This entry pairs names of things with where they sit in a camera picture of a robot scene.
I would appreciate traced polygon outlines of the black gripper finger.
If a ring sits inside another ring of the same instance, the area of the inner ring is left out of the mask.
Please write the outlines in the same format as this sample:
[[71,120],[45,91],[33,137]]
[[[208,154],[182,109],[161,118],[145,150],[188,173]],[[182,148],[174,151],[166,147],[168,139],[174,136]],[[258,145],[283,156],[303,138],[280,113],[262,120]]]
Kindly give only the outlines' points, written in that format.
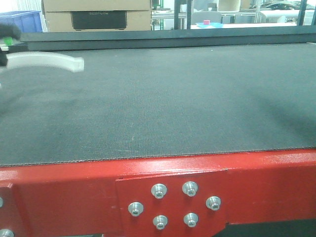
[[[0,24],[0,38],[3,40],[20,40],[21,30],[16,25]],[[8,47],[8,51],[0,50],[0,65],[7,66],[8,63],[8,54],[17,53],[17,52],[26,52],[28,51],[28,46],[26,43],[18,43],[13,46]]]

